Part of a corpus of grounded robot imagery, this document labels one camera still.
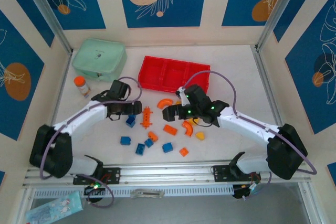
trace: small blue package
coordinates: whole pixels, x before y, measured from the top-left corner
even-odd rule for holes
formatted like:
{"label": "small blue package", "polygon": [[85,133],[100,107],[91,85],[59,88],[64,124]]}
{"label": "small blue package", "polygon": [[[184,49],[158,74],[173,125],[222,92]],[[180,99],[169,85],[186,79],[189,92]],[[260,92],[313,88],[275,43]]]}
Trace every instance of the small blue package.
{"label": "small blue package", "polygon": [[83,210],[79,191],[26,212],[27,224],[50,224]]}

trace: building block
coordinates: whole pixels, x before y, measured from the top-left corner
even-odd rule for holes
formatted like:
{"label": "building block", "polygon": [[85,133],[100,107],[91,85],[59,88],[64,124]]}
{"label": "building block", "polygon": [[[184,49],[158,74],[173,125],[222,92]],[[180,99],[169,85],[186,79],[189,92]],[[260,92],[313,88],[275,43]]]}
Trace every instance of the building block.
{"label": "building block", "polygon": [[201,141],[205,139],[204,133],[201,131],[196,133],[196,137]]}
{"label": "building block", "polygon": [[177,134],[177,129],[175,129],[174,127],[169,126],[168,124],[165,125],[165,127],[163,128],[163,130],[169,134],[172,135],[176,135]]}
{"label": "building block", "polygon": [[158,136],[154,133],[154,132],[152,132],[152,131],[150,131],[149,133],[148,133],[148,137],[153,141],[153,142],[156,142],[159,138],[158,138]]}
{"label": "building block", "polygon": [[184,147],[184,148],[180,149],[180,153],[181,153],[182,156],[185,157],[186,155],[188,155],[189,151],[187,150],[186,147]]}
{"label": "building block", "polygon": [[135,153],[142,156],[144,150],[145,150],[145,145],[144,144],[138,144]]}
{"label": "building block", "polygon": [[128,116],[128,119],[126,120],[126,124],[133,128],[133,126],[135,125],[135,118],[134,117],[131,117],[131,116]]}
{"label": "building block", "polygon": [[187,136],[191,136],[191,135],[193,134],[194,129],[193,129],[192,125],[189,124],[187,121],[184,121],[184,122],[182,123],[182,127],[184,127],[184,128],[186,129],[185,134],[186,134]]}
{"label": "building block", "polygon": [[120,138],[120,144],[121,145],[130,145],[131,144],[131,138],[129,136],[122,136]]}
{"label": "building block", "polygon": [[194,121],[198,124],[198,122],[199,122],[199,118],[195,118],[195,119],[190,118],[190,119],[188,120],[188,123],[191,124],[191,125],[193,125],[193,126],[197,126],[197,124],[196,124]]}
{"label": "building block", "polygon": [[159,109],[163,109],[166,106],[173,105],[173,100],[172,99],[162,99],[160,102],[158,102],[157,107]]}
{"label": "building block", "polygon": [[148,148],[150,148],[153,144],[154,144],[154,142],[150,138],[145,141],[145,145]]}
{"label": "building block", "polygon": [[145,129],[147,129],[149,126],[152,125],[152,123],[150,122],[150,118],[151,118],[151,113],[153,113],[153,111],[151,111],[151,109],[149,107],[145,107],[145,109],[142,111],[143,113],[143,119],[142,119],[142,123],[140,123]]}
{"label": "building block", "polygon": [[173,150],[173,145],[172,143],[166,143],[162,145],[162,149],[164,153],[171,152]]}

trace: mint green pouch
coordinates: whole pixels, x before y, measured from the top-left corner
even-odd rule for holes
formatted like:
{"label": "mint green pouch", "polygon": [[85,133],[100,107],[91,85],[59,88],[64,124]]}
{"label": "mint green pouch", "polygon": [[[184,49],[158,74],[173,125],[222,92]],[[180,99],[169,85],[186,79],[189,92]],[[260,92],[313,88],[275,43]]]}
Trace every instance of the mint green pouch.
{"label": "mint green pouch", "polygon": [[80,46],[72,66],[80,76],[113,82],[119,78],[126,59],[123,43],[87,39]]}

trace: orange block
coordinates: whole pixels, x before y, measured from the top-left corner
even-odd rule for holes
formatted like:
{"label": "orange block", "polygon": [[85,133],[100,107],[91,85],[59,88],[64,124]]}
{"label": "orange block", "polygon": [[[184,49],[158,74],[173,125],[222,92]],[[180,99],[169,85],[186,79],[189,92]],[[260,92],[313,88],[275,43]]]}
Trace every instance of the orange block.
{"label": "orange block", "polygon": [[182,127],[184,127],[186,129],[185,134],[187,136],[191,136],[193,134],[193,131],[194,131],[193,126],[191,124],[189,124],[187,121],[184,121],[182,123]]}
{"label": "orange block", "polygon": [[151,109],[149,107],[145,107],[145,109],[142,111],[143,119],[142,119],[142,123],[140,123],[140,124],[145,129],[147,129],[149,126],[152,125],[152,123],[150,122],[151,113],[153,113],[153,111],[151,111]]}
{"label": "orange block", "polygon": [[163,128],[163,130],[169,134],[172,135],[176,135],[177,134],[177,129],[175,129],[174,127],[169,126],[168,124],[165,125],[165,127]]}
{"label": "orange block", "polygon": [[163,109],[165,106],[170,106],[173,105],[173,100],[172,99],[162,99],[158,104],[157,107],[159,109]]}
{"label": "orange block", "polygon": [[149,133],[148,133],[148,137],[153,141],[153,142],[156,142],[159,138],[158,138],[158,136],[154,133],[154,132],[152,132],[152,131],[150,131]]}
{"label": "orange block", "polygon": [[184,147],[184,148],[180,149],[180,153],[181,153],[182,156],[185,157],[186,155],[188,155],[189,151],[187,150],[186,147]]}

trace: bottle cap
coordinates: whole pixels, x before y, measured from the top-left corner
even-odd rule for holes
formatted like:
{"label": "bottle cap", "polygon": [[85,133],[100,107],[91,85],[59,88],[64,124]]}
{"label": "bottle cap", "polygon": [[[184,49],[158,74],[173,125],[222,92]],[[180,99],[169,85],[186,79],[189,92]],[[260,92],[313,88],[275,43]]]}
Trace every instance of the bottle cap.
{"label": "bottle cap", "polygon": [[74,83],[76,86],[83,86],[86,82],[85,82],[85,79],[83,76],[77,76],[75,79],[74,79]]}

